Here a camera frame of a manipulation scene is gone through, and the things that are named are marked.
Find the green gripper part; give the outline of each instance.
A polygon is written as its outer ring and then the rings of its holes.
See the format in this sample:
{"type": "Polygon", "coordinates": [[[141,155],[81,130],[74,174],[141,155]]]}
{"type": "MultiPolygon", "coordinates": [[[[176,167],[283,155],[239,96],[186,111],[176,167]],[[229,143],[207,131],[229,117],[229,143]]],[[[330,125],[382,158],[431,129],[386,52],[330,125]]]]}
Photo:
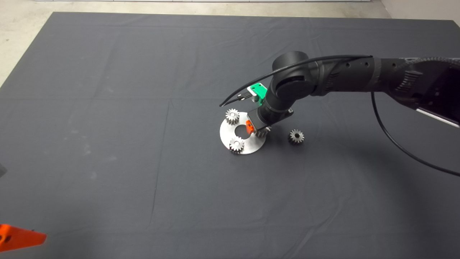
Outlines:
{"type": "Polygon", "coordinates": [[[257,103],[262,105],[265,100],[265,95],[267,94],[267,88],[262,83],[255,83],[249,87],[250,92],[254,92],[257,96],[257,103]]]}

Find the silver gear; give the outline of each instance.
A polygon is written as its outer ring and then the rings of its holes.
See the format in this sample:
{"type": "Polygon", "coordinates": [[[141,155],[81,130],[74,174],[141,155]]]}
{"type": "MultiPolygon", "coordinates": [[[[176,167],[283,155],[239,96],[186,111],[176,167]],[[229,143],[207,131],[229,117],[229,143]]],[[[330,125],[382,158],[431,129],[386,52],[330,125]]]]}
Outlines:
{"type": "Polygon", "coordinates": [[[267,136],[268,133],[270,133],[270,130],[271,130],[271,127],[266,127],[266,128],[263,128],[263,129],[260,129],[258,131],[256,131],[256,137],[258,138],[263,138],[265,136],[267,136]]]}
{"type": "Polygon", "coordinates": [[[225,120],[230,125],[235,125],[240,119],[240,113],[236,109],[229,109],[225,113],[225,120]]]}
{"type": "Polygon", "coordinates": [[[244,140],[240,137],[232,138],[230,140],[230,151],[236,154],[241,153],[244,148],[244,140]]]}
{"type": "Polygon", "coordinates": [[[293,144],[293,145],[299,145],[301,144],[302,142],[304,142],[305,140],[305,137],[304,137],[304,134],[298,130],[298,129],[293,129],[290,133],[289,133],[289,136],[287,138],[289,140],[289,143],[293,144]]]}

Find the circular metal plate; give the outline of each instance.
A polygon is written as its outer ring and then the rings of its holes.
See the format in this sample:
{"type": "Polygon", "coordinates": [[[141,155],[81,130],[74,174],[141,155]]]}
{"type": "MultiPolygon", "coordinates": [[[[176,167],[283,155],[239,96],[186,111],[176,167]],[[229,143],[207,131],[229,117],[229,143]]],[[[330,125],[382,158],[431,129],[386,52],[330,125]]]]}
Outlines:
{"type": "MultiPolygon", "coordinates": [[[[246,121],[249,120],[247,117],[247,112],[240,112],[240,119],[238,123],[234,125],[230,125],[227,123],[226,120],[222,122],[220,125],[220,140],[222,140],[222,144],[227,148],[230,149],[230,140],[232,138],[237,137],[235,134],[235,129],[240,126],[246,126],[246,121]]],[[[244,140],[244,148],[240,154],[251,154],[259,150],[265,143],[266,136],[262,138],[256,137],[254,133],[251,133],[249,138],[244,140]]]]}

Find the cable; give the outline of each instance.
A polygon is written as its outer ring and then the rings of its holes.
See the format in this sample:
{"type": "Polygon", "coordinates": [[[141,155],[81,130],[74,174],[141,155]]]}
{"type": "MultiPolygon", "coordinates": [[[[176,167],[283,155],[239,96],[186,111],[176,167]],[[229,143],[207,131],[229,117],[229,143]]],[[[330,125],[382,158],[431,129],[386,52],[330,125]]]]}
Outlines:
{"type": "Polygon", "coordinates": [[[253,84],[255,84],[255,83],[257,83],[257,82],[259,82],[261,80],[266,79],[267,77],[270,77],[270,76],[272,76],[274,74],[277,74],[279,72],[283,72],[285,70],[288,70],[288,69],[296,67],[296,66],[300,66],[300,65],[304,65],[304,64],[308,64],[308,63],[312,63],[312,62],[316,62],[316,61],[330,60],[330,59],[362,59],[362,58],[371,58],[371,57],[372,56],[370,56],[370,55],[334,55],[334,56],[325,56],[325,57],[319,57],[319,58],[313,58],[313,59],[305,59],[305,60],[290,64],[290,65],[287,65],[285,67],[279,68],[277,70],[273,70],[272,72],[270,72],[270,73],[268,73],[268,74],[266,74],[264,76],[261,76],[259,78],[256,78],[256,79],[250,81],[249,83],[246,83],[245,85],[241,86],[240,88],[235,90],[233,93],[231,93],[227,98],[225,98],[225,100],[219,106],[222,107],[222,106],[227,105],[227,101],[230,100],[230,98],[232,98],[233,96],[235,96],[235,94],[241,92],[242,90],[244,90],[248,86],[251,86],[251,85],[253,85],[253,84]]]}
{"type": "Polygon", "coordinates": [[[396,142],[396,140],[390,135],[390,133],[388,133],[388,131],[386,130],[385,126],[383,125],[383,122],[382,120],[380,119],[380,115],[379,115],[379,112],[377,111],[377,105],[375,104],[375,95],[374,95],[374,92],[371,92],[371,99],[372,99],[372,107],[374,108],[374,113],[375,113],[375,117],[377,118],[377,121],[379,122],[379,125],[380,127],[382,128],[383,130],[383,133],[385,133],[385,135],[390,139],[391,142],[393,142],[393,144],[395,144],[395,146],[397,148],[399,148],[401,151],[403,151],[406,155],[408,155],[409,157],[417,160],[418,162],[426,165],[426,166],[429,166],[433,169],[436,169],[436,170],[439,170],[441,172],[445,172],[445,173],[448,173],[450,175],[454,175],[454,176],[458,176],[460,177],[460,173],[458,172],[455,172],[455,171],[452,171],[452,170],[449,170],[449,169],[445,169],[445,168],[442,168],[442,167],[439,167],[437,165],[433,165],[431,163],[428,163],[426,162],[425,160],[421,159],[421,158],[418,158],[416,157],[414,154],[412,154],[411,152],[407,151],[405,148],[403,148],[398,142],[396,142]]]}

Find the orange clamp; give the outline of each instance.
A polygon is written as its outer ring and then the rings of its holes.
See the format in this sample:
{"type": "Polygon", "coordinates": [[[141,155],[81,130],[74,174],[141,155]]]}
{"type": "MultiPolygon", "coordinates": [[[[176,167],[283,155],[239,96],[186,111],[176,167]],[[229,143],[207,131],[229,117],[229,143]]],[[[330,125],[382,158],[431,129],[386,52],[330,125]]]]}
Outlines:
{"type": "Polygon", "coordinates": [[[250,120],[247,120],[247,121],[246,121],[246,131],[247,131],[247,133],[248,133],[249,135],[251,135],[251,133],[254,132],[254,126],[253,126],[253,124],[251,123],[250,120]]]}
{"type": "Polygon", "coordinates": [[[24,230],[0,224],[0,252],[38,246],[45,242],[46,235],[33,230],[24,230]]]}

